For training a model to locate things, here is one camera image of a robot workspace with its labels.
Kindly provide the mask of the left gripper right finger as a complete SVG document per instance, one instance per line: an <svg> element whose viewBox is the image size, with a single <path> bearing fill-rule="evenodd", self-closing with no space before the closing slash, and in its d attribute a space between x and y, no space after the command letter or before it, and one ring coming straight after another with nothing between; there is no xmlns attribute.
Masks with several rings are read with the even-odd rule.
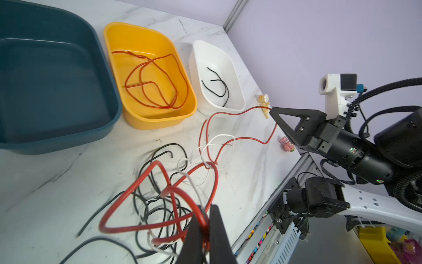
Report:
<svg viewBox="0 0 422 264"><path fill-rule="evenodd" d="M209 212L209 243L210 264L237 264L217 205Z"/></svg>

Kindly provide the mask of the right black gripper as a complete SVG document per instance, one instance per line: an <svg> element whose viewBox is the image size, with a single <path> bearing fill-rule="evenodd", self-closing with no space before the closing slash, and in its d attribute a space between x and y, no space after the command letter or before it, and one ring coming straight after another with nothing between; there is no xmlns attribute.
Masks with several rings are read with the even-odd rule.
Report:
<svg viewBox="0 0 422 264"><path fill-rule="evenodd" d="M327 155L347 121L341 115L325 121L320 110L273 107L269 114L294 145L320 155Z"/></svg>

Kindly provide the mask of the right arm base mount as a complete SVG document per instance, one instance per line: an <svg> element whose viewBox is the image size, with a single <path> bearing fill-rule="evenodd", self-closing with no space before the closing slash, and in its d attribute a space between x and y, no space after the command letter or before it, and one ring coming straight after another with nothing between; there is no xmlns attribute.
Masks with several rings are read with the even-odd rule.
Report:
<svg viewBox="0 0 422 264"><path fill-rule="evenodd" d="M285 234L292 223L303 232L307 229L307 218L329 218L350 208L343 187L341 182L323 177L308 178L301 187L296 178L291 178L268 213L281 234Z"/></svg>

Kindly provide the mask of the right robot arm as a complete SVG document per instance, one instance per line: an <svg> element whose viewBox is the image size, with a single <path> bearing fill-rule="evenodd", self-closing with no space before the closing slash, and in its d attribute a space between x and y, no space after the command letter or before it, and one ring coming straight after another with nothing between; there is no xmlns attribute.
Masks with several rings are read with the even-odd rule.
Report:
<svg viewBox="0 0 422 264"><path fill-rule="evenodd" d="M270 115L298 149L322 156L346 170L349 180L329 172L310 177L301 187L290 180L271 205L270 215L280 231L284 222L303 218L356 216L422 232L422 109L401 106L380 115L406 116L369 141L365 121L357 134L351 119L360 104L382 93L420 86L412 78L366 91L355 74L329 74L320 80L319 93L326 97L325 111L274 107Z"/></svg>

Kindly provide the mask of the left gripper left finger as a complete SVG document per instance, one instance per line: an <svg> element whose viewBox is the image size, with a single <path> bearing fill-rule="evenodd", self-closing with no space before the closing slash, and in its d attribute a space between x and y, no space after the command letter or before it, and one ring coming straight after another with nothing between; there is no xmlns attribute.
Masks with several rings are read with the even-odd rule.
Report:
<svg viewBox="0 0 422 264"><path fill-rule="evenodd" d="M202 227L196 217L192 218L176 264L204 264L203 244L208 236L207 228L207 225Z"/></svg>

